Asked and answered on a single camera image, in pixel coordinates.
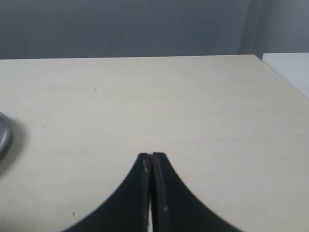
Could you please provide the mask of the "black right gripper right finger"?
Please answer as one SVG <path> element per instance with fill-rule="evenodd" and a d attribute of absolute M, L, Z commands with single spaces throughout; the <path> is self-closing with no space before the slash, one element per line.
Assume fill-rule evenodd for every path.
<path fill-rule="evenodd" d="M 154 232 L 237 232 L 184 184 L 164 153 L 152 154 L 151 212 Z"/>

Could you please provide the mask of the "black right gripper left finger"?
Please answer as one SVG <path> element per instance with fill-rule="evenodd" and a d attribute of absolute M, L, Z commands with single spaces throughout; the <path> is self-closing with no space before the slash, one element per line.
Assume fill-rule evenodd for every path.
<path fill-rule="evenodd" d="M 140 153 L 115 192 L 67 232 L 146 232 L 152 157 Z"/>

